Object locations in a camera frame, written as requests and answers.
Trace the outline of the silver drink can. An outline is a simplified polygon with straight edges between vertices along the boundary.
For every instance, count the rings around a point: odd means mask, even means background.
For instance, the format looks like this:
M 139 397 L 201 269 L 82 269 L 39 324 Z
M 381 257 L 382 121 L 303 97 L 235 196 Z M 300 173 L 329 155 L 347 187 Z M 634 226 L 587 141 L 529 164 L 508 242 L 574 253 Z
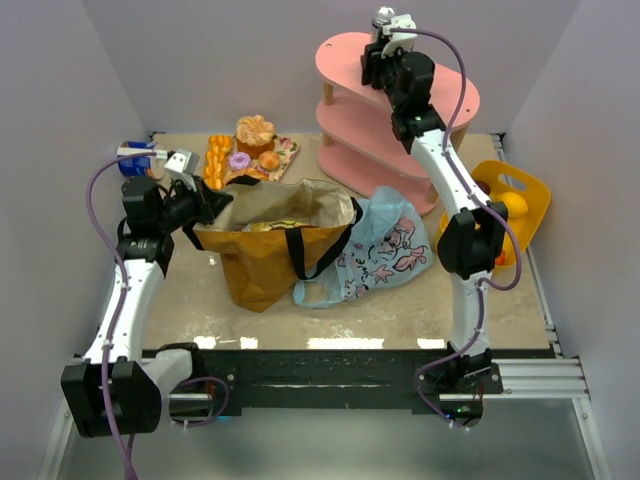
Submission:
M 371 43 L 375 46 L 384 46 L 391 36 L 385 32 L 385 28 L 391 24 L 396 16 L 396 9 L 389 6 L 378 7 L 371 18 Z

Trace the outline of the brown paper tote bag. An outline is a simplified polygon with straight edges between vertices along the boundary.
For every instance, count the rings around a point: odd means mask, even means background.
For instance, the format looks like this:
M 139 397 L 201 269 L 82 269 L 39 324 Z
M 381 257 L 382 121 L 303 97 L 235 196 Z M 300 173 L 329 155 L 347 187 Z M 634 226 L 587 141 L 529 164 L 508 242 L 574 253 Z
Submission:
M 196 249 L 220 256 L 233 302 L 253 312 L 276 303 L 299 280 L 319 276 L 340 255 L 362 217 L 357 201 L 336 184 L 229 184 L 234 200 L 213 224 L 196 223 L 188 238 Z M 242 232 L 253 222 L 294 219 L 305 227 Z

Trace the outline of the brown chips bag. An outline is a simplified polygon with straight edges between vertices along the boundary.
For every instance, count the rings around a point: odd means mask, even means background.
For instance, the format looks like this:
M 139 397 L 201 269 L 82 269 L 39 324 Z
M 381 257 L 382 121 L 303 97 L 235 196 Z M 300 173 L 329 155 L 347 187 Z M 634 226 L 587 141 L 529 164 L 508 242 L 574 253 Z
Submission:
M 269 232 L 305 227 L 306 223 L 294 219 L 253 222 L 241 229 L 242 232 Z

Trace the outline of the blue printed plastic bag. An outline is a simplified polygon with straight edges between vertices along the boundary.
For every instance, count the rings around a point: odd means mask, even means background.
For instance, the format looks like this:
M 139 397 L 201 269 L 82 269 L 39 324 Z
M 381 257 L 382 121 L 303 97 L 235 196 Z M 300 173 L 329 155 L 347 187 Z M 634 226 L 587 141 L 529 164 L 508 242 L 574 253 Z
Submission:
M 362 217 L 349 241 L 319 276 L 296 283 L 296 305 L 329 308 L 376 289 L 400 287 L 432 266 L 426 228 L 409 200 L 382 186 L 357 203 Z

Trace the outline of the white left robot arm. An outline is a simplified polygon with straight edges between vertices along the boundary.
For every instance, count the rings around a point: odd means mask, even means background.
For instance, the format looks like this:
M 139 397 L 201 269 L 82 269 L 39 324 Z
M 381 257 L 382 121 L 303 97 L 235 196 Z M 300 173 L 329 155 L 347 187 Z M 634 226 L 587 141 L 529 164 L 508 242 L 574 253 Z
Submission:
M 174 180 L 164 188 L 148 177 L 122 186 L 125 216 L 118 226 L 116 266 L 107 310 L 89 350 L 64 368 L 61 387 L 84 438 L 151 433 L 177 388 L 209 380 L 199 347 L 173 343 L 143 359 L 142 337 L 155 295 L 167 276 L 172 234 L 182 230 L 197 249 L 193 228 L 210 225 L 233 198 Z

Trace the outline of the blue white carton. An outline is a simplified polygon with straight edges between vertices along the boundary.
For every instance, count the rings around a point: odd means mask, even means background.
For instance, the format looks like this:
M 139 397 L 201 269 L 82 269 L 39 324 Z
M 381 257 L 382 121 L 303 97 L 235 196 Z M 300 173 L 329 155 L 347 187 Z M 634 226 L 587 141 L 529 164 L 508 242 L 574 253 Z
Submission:
M 165 175 L 167 151 L 154 142 L 125 141 L 122 142 L 116 156 L 118 168 L 123 176 L 149 177 L 161 180 Z

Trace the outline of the glazed cruller donut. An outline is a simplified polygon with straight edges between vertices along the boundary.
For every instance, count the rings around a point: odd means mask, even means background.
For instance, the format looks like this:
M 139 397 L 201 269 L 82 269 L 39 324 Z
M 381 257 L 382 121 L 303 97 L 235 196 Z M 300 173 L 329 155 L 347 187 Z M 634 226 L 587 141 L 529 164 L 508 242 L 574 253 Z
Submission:
M 225 180 L 224 185 L 243 184 L 255 185 L 259 181 L 269 181 L 268 173 L 257 168 L 245 168 L 232 172 Z

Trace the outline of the purple frosted donut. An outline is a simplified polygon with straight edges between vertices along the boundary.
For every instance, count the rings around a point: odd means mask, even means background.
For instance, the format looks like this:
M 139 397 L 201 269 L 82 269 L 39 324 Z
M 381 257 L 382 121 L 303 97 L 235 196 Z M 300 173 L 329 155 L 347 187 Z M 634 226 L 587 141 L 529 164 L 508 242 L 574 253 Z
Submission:
M 229 168 L 232 171 L 239 171 L 248 168 L 252 163 L 252 158 L 249 154 L 242 151 L 237 151 L 231 154 L 228 158 Z

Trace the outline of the twisted orange bread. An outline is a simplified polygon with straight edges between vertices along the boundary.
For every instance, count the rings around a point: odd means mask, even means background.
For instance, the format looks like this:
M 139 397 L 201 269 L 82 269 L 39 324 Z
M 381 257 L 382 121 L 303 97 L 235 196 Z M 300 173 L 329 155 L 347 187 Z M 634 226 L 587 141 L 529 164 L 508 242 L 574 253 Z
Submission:
M 202 178 L 212 190 L 219 190 L 224 186 L 227 158 L 232 146 L 232 137 L 229 135 L 212 135 L 208 139 L 208 150 L 205 155 Z

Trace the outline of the small round bun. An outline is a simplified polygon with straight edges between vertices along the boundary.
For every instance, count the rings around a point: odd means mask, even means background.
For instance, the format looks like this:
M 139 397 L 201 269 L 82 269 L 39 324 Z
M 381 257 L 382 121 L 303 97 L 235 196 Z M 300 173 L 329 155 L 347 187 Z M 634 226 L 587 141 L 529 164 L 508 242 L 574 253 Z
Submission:
M 260 167 L 268 172 L 279 169 L 281 164 L 280 155 L 276 151 L 262 152 L 258 157 Z

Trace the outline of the orange frosted cupcake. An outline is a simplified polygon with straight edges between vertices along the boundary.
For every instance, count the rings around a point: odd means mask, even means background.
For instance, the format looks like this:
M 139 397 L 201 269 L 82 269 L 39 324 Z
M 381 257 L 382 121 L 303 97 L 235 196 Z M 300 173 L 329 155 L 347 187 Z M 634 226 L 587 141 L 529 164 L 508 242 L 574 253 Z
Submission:
M 236 123 L 237 150 L 248 154 L 253 159 L 264 152 L 272 151 L 275 138 L 275 126 L 261 115 L 244 116 Z

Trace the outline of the pink three-tier shelf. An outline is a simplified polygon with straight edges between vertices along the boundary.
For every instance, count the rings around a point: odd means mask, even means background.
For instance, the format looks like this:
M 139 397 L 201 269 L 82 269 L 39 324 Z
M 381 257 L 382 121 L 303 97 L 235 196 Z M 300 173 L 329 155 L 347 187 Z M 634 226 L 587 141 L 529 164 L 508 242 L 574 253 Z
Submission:
M 361 85 L 360 56 L 370 41 L 367 33 L 341 33 L 325 40 L 316 52 L 324 89 L 316 109 L 323 131 L 318 164 L 363 197 L 388 186 L 426 215 L 440 199 L 432 180 L 435 162 L 459 159 L 456 150 L 478 112 L 480 96 L 470 80 L 437 65 L 429 103 L 452 125 L 452 132 L 448 140 L 439 130 L 429 133 L 424 148 L 410 153 L 394 136 L 386 94 Z

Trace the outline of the floral rectangular tray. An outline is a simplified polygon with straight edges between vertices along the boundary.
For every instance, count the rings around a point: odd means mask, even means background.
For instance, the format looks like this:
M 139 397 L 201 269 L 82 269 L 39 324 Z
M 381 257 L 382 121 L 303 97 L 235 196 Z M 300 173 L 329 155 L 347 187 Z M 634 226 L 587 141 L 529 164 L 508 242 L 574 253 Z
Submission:
M 231 154 L 233 154 L 234 152 L 237 152 L 237 147 L 236 147 L 236 139 L 234 137 L 232 137 L 232 150 L 229 154 L 229 156 Z M 268 172 L 264 169 L 262 169 L 258 163 L 258 158 L 253 159 L 252 158 L 252 163 L 248 168 L 257 168 L 259 170 L 262 170 L 266 173 L 269 174 L 270 176 L 270 180 L 272 182 L 278 182 L 279 179 L 282 177 L 282 175 L 284 174 L 284 172 L 286 171 L 286 169 L 289 167 L 289 165 L 291 164 L 291 162 L 293 161 L 293 159 L 295 158 L 297 152 L 299 151 L 299 147 L 298 144 L 293 141 L 291 138 L 287 138 L 287 137 L 282 137 L 282 136 L 276 136 L 275 138 L 275 146 L 274 149 L 272 151 L 276 151 L 279 155 L 280 155 L 280 159 L 281 159 L 281 164 L 278 170 L 273 171 L 273 172 Z M 229 168 L 229 164 L 228 164 L 228 158 L 227 158 L 227 170 L 226 170 L 226 175 L 224 180 L 232 173 L 235 171 L 232 171 Z

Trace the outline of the yellow lemon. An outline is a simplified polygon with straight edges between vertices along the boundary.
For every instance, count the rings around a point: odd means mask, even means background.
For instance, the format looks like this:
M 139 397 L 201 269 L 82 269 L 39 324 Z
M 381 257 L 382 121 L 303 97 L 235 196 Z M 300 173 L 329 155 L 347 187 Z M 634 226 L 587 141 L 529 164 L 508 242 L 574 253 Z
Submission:
M 515 192 L 505 192 L 499 196 L 499 200 L 506 206 L 509 218 L 520 218 L 529 213 L 526 200 Z

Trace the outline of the black table front frame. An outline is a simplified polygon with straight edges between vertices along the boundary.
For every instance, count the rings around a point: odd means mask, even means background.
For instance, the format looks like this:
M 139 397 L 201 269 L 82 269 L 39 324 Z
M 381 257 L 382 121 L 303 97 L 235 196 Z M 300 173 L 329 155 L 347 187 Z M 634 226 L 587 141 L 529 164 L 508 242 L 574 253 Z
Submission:
M 479 418 L 479 397 L 503 390 L 490 353 L 453 359 L 427 350 L 203 350 L 194 386 L 178 387 L 170 411 L 193 419 L 248 409 L 409 410 Z

